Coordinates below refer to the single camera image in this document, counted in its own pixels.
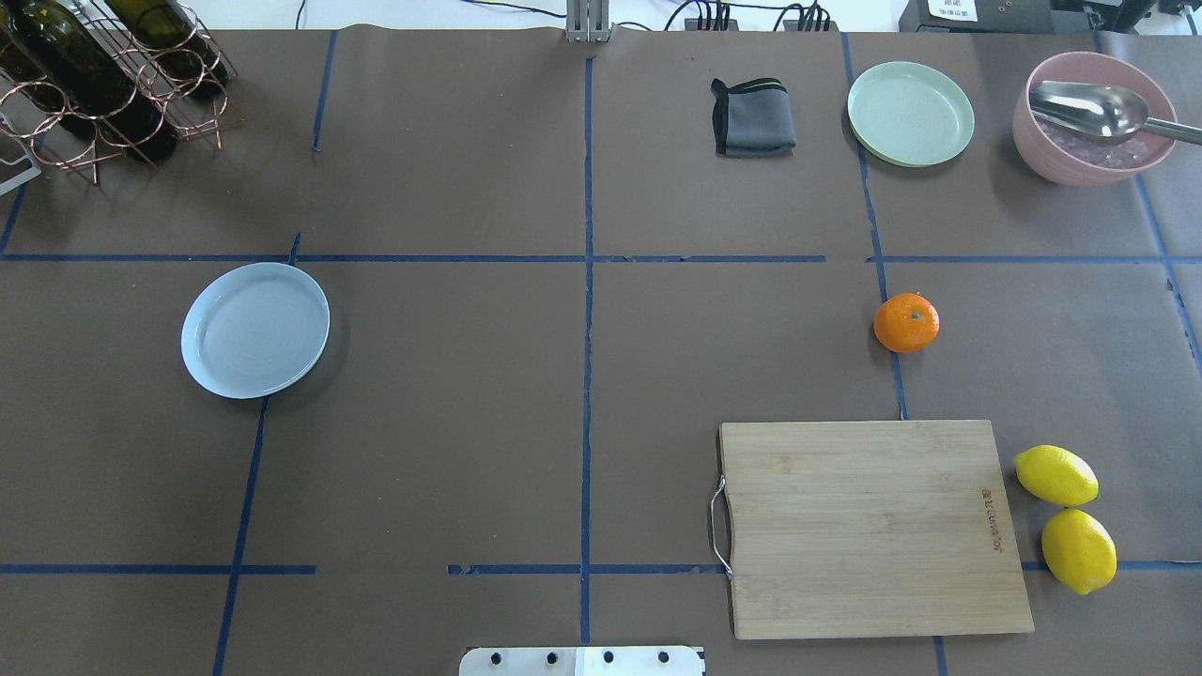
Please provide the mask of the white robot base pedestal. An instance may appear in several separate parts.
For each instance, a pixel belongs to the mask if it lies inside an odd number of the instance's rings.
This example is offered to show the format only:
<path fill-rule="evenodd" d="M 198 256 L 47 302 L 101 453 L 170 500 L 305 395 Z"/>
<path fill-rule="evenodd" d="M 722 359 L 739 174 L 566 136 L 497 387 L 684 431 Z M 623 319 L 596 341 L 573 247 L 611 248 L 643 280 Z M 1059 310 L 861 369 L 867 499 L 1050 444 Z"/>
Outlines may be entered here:
<path fill-rule="evenodd" d="M 459 675 L 706 675 L 703 650 L 686 645 L 477 647 Z"/>

